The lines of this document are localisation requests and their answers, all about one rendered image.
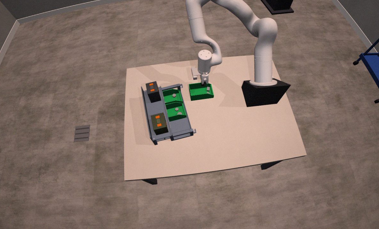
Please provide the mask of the green bin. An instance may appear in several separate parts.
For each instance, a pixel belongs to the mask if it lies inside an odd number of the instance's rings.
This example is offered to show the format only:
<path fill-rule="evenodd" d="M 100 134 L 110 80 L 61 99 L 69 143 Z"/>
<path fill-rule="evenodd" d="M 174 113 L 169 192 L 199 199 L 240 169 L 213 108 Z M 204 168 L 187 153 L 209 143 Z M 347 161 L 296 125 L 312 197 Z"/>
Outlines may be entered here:
<path fill-rule="evenodd" d="M 207 91 L 207 87 L 210 87 L 210 91 Z M 209 99 L 214 96 L 211 84 L 206 84 L 205 87 L 202 87 L 201 83 L 189 84 L 189 92 L 191 101 Z"/>
<path fill-rule="evenodd" d="M 172 96 L 174 93 L 176 94 L 175 98 Z M 174 102 L 180 102 L 180 103 L 183 102 L 181 98 L 181 93 L 177 89 L 165 90 L 163 91 L 163 96 L 164 96 L 164 101 L 166 102 L 165 104 L 174 103 Z"/>
<path fill-rule="evenodd" d="M 174 102 L 174 103 L 168 103 L 165 106 L 166 106 L 169 122 L 186 117 L 183 103 Z M 178 108 L 178 111 L 176 111 L 175 108 Z M 181 112 L 182 114 L 181 115 L 177 114 L 179 112 Z"/>

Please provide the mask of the grey metal shelf rack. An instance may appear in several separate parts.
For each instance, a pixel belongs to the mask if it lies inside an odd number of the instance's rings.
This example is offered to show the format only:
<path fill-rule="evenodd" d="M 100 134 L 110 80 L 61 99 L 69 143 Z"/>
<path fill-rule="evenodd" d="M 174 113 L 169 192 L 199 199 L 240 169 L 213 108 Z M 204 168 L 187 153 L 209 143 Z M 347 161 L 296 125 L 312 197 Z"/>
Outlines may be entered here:
<path fill-rule="evenodd" d="M 154 145 L 158 145 L 157 142 L 160 142 L 163 140 L 171 139 L 171 141 L 174 141 L 174 140 L 193 136 L 193 134 L 196 133 L 196 129 L 191 128 L 191 124 L 189 121 L 188 113 L 185 107 L 182 94 L 181 94 L 181 98 L 183 100 L 183 105 L 184 105 L 185 113 L 187 117 L 169 122 L 162 91 L 173 89 L 176 87 L 178 88 L 178 90 L 180 90 L 180 93 L 181 93 L 181 88 L 183 87 L 182 84 L 175 84 L 169 87 L 161 87 L 161 86 L 158 87 L 161 100 L 157 102 L 153 102 L 153 103 L 151 103 L 150 98 L 148 97 L 147 90 L 143 91 L 143 88 L 141 87 L 144 109 L 145 109 L 147 125 L 148 125 L 148 131 L 149 131 L 150 139 L 152 140 Z M 153 130 L 151 115 L 160 114 L 160 113 L 164 113 L 168 132 L 164 134 L 156 135 Z"/>

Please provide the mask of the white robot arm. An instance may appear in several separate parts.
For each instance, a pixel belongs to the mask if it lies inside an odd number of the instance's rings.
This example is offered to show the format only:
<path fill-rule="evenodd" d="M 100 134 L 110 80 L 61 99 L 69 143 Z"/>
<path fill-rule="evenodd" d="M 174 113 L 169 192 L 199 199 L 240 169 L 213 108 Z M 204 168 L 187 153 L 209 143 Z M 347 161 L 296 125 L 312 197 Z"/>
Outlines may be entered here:
<path fill-rule="evenodd" d="M 219 45 L 206 35 L 202 6 L 209 1 L 232 12 L 247 30 L 258 38 L 254 48 L 254 80 L 250 80 L 249 83 L 256 86 L 277 84 L 272 75 L 272 47 L 277 36 L 277 23 L 272 18 L 259 19 L 243 0 L 186 0 L 186 11 L 193 41 L 211 46 L 214 52 L 212 54 L 208 50 L 199 51 L 198 68 L 191 67 L 193 80 L 197 80 L 197 75 L 209 74 L 210 67 L 222 63 Z"/>

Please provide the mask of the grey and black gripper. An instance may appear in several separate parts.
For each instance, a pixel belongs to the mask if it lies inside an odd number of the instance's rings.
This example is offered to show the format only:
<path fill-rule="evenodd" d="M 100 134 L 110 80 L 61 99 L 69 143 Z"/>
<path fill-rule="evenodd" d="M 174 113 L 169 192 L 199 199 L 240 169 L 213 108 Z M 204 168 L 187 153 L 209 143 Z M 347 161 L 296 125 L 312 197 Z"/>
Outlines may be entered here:
<path fill-rule="evenodd" d="M 201 74 L 201 86 L 205 87 L 209 83 L 209 74 Z"/>

